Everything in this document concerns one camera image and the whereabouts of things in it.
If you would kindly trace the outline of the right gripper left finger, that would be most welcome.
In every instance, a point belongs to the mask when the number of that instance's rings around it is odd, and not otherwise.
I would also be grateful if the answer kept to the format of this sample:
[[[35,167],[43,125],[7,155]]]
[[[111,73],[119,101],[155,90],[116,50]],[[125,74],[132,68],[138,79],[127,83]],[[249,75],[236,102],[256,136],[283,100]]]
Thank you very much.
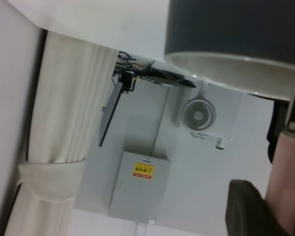
[[[225,216],[228,235],[290,236],[291,200],[291,179],[271,179],[265,199],[252,183],[231,180]]]

